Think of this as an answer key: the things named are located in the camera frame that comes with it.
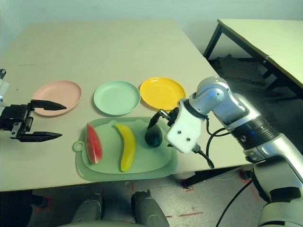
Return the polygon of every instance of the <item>black cord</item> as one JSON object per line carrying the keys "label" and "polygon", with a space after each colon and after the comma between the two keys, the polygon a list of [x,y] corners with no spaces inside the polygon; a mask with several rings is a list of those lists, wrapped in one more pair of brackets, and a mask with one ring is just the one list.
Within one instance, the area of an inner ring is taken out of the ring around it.
{"label": "black cord", "polygon": [[213,168],[214,168],[214,163],[212,162],[212,160],[211,160],[206,154],[204,154],[203,151],[199,150],[198,153],[199,153],[200,155],[202,155],[203,158],[205,158],[205,159],[207,160],[208,166],[209,166],[211,169],[213,169]]}
{"label": "black cord", "polygon": [[216,135],[216,132],[211,133],[211,132],[209,131],[209,118],[206,118],[206,131],[207,131],[207,133],[208,133],[210,136],[214,136],[214,137],[226,136],[226,135],[230,134],[230,132],[223,133],[223,134],[220,134],[220,135]]}
{"label": "black cord", "polygon": [[246,185],[244,185],[238,192],[237,194],[235,194],[235,196],[232,198],[232,200],[227,204],[227,206],[225,207],[222,215],[220,216],[217,224],[216,224],[216,227],[219,227],[219,224],[221,223],[222,221],[222,218],[224,216],[224,214],[226,213],[227,209],[231,206],[231,204],[235,201],[235,199],[241,194],[242,191],[244,191],[244,189],[246,189],[250,184],[251,184],[252,181],[249,181]]}
{"label": "black cord", "polygon": [[225,130],[225,128],[221,128],[221,129],[218,129],[217,131],[215,131],[213,133],[213,135],[211,135],[208,139],[208,142],[207,142],[207,145],[206,145],[206,156],[209,157],[209,146],[210,146],[210,143],[212,142],[213,138],[216,136],[216,134],[218,134],[219,132]]}

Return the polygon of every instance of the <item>yellow banana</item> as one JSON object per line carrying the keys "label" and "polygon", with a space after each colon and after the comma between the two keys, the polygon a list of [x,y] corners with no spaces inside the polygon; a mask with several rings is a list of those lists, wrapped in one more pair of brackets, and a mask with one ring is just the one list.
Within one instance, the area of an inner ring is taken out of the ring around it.
{"label": "yellow banana", "polygon": [[124,149],[121,159],[121,171],[125,172],[132,165],[136,150],[136,140],[132,130],[128,126],[120,124],[116,124],[115,126],[119,130],[124,141]]}

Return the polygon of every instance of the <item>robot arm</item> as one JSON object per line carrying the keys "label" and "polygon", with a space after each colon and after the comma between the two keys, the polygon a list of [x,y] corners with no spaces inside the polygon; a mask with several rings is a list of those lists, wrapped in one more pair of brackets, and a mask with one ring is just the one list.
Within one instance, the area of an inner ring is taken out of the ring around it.
{"label": "robot arm", "polygon": [[[160,114],[171,126],[165,139],[182,153],[195,151],[201,122],[211,111],[243,147],[246,159],[255,163],[253,182],[268,202],[259,226],[303,226],[303,156],[244,97],[233,94],[223,78],[201,81],[189,99],[179,100],[174,117]],[[152,119],[149,127],[155,122]]]}
{"label": "robot arm", "polygon": [[0,129],[11,131],[10,137],[20,142],[42,142],[62,136],[62,134],[48,131],[35,131],[32,134],[26,133],[32,127],[34,118],[30,114],[35,108],[62,110],[66,109],[66,107],[59,103],[45,100],[31,100],[27,105],[4,105],[2,99],[9,87],[9,83],[3,80],[5,74],[6,70],[0,69]]}

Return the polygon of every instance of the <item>floor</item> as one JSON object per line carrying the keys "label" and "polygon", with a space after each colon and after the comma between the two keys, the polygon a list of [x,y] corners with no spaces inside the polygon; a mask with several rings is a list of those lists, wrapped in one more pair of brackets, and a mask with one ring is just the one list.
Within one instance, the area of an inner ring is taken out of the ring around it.
{"label": "floor", "polygon": [[[277,88],[265,92],[266,86],[275,78],[272,75],[264,80],[262,74],[265,69],[257,63],[242,62],[228,56],[212,62],[212,65],[229,82],[232,90],[245,95],[276,129],[303,150],[300,141],[303,128],[302,100],[271,103],[269,99],[281,94],[291,96],[291,91]],[[77,207],[92,193],[101,193],[105,199],[104,220],[134,222],[130,198],[137,190],[150,190],[171,227],[214,227],[227,203],[245,183],[239,178],[238,172],[231,171],[191,188],[182,188],[180,180],[192,174],[38,189],[34,194],[51,198],[51,206],[48,211],[35,210],[28,227],[54,227],[69,223]],[[249,186],[232,204],[220,227],[257,226],[260,211],[265,204],[256,188]]]}
{"label": "floor", "polygon": [[[138,190],[150,190],[171,227],[214,227],[227,203],[245,185],[237,170],[187,189],[180,186],[180,177],[172,175],[152,180],[38,189],[34,194],[51,197],[52,203],[48,211],[35,210],[28,227],[54,227],[69,223],[77,207],[93,193],[101,193],[105,199],[103,220],[134,223],[130,198]],[[264,205],[256,188],[251,185],[230,207],[220,226],[255,227]]]}

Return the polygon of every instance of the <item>watermelon slice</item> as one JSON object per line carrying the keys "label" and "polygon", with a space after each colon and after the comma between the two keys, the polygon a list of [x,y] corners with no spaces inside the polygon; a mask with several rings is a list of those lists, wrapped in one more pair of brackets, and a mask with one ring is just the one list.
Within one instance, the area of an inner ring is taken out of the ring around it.
{"label": "watermelon slice", "polygon": [[102,159],[102,145],[96,130],[89,123],[86,127],[85,144],[89,161],[92,164],[99,163]]}

